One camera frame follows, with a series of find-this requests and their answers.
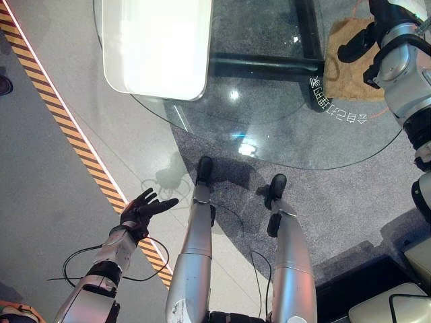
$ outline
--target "black table frame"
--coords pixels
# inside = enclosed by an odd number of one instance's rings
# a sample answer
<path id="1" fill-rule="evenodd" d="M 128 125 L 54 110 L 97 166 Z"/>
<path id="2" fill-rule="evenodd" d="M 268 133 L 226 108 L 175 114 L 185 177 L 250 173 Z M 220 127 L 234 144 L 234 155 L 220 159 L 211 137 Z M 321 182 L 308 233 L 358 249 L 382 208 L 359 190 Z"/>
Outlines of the black table frame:
<path id="1" fill-rule="evenodd" d="M 209 74 L 217 77 L 297 82 L 310 107 L 317 112 L 322 112 L 310 86 L 310 79 L 321 78 L 325 68 L 314 1 L 293 0 L 293 2 L 298 21 L 301 22 L 299 29 L 304 51 L 303 59 L 212 52 L 209 55 Z"/>

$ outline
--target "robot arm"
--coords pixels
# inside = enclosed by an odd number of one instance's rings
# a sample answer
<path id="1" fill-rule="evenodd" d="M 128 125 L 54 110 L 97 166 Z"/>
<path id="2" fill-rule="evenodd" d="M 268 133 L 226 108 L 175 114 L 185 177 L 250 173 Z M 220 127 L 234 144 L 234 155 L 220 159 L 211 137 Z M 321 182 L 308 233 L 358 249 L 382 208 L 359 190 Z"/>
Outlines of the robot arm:
<path id="1" fill-rule="evenodd" d="M 412 195 L 431 221 L 431 45 L 420 28 L 426 7 L 423 0 L 369 0 L 369 4 L 374 23 L 341 46 L 338 57 L 351 63 L 375 42 L 380 47 L 364 82 L 385 90 L 390 111 L 416 150 L 415 164 L 425 174 L 413 184 Z"/>
<path id="2" fill-rule="evenodd" d="M 138 241 L 147 237 L 152 215 L 167 211 L 178 203 L 178 199 L 152 201 L 156 194 L 151 193 L 152 189 L 149 189 L 127 205 L 121 214 L 120 225 L 110 231 L 93 266 L 61 306 L 56 323 L 117 321 L 120 310 L 115 301 L 117 288 L 129 268 Z"/>

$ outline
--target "silver robot leg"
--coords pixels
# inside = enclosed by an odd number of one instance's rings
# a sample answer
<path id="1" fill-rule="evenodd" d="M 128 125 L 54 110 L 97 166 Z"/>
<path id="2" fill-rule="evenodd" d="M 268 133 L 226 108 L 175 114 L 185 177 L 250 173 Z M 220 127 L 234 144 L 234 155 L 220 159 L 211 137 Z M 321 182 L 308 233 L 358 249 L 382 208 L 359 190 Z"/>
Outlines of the silver robot leg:
<path id="1" fill-rule="evenodd" d="M 272 200 L 271 210 L 275 214 L 270 221 L 273 228 L 273 235 L 270 235 L 277 237 L 277 252 L 269 320 L 272 323 L 317 323 L 312 266 L 296 212 L 281 199 Z"/>
<path id="2" fill-rule="evenodd" d="M 165 309 L 167 323 L 202 323 L 209 313 L 212 258 L 209 203 L 209 188 L 198 181 L 187 234 L 169 288 Z"/>

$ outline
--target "glass table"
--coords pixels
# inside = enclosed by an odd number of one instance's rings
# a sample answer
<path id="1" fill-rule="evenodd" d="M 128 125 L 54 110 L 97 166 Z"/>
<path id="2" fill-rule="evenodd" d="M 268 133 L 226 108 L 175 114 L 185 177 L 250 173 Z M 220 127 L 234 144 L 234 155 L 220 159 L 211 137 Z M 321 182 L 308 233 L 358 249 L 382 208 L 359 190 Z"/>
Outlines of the glass table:
<path id="1" fill-rule="evenodd" d="M 330 28 L 353 9 L 369 17 L 367 1 L 358 2 L 213 0 L 204 95 L 192 102 L 134 98 L 189 133 L 274 164 L 327 170 L 364 161 L 400 133 L 387 106 L 322 94 Z"/>

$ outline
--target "yellow and black hazard stripe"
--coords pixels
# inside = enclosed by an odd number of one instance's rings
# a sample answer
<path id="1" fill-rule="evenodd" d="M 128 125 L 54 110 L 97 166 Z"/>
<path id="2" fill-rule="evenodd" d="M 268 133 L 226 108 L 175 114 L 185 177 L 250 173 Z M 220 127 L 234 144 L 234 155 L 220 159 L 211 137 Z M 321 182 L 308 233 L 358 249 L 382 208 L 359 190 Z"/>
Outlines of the yellow and black hazard stripe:
<path id="1" fill-rule="evenodd" d="M 96 157 L 96 152 L 88 142 L 85 135 L 75 122 L 75 119 L 70 114 L 70 111 L 62 103 L 58 92 L 55 91 L 52 82 L 48 80 L 48 75 L 36 59 L 33 52 L 30 50 L 30 45 L 22 34 L 13 14 L 4 0 L 0 0 L 0 30 L 3 31 L 6 39 L 9 41 L 12 50 L 18 57 L 28 77 L 31 79 L 34 87 L 38 91 L 40 97 L 45 103 L 53 118 L 60 126 L 60 129 L 66 136 L 72 148 L 78 154 L 81 161 L 84 163 L 87 171 L 90 173 L 94 181 L 100 187 L 104 196 L 118 214 L 125 207 L 125 199 L 119 194 L 119 190 L 115 187 L 108 175 L 106 168 L 102 167 L 101 162 Z M 153 268 L 158 271 L 164 266 L 163 256 L 156 248 L 152 240 L 142 240 L 139 242 L 139 248 L 145 254 Z M 164 268 L 159 274 L 163 284 L 167 288 L 172 280 L 172 271 L 169 267 Z"/>

